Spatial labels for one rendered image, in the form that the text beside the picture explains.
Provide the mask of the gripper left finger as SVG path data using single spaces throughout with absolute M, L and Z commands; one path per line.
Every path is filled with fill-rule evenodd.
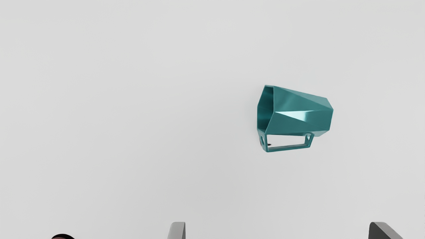
M 186 224 L 175 221 L 171 224 L 167 239 L 186 239 Z

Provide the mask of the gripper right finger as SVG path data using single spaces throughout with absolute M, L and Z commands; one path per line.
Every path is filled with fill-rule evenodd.
M 369 239 L 403 239 L 403 237 L 385 222 L 371 222 Z

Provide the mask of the teal faceted mug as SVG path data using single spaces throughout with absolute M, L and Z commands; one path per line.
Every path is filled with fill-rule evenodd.
M 325 97 L 265 85 L 257 104 L 257 132 L 265 152 L 309 148 L 315 137 L 330 130 L 334 109 Z M 296 145 L 272 146 L 267 137 L 302 136 Z

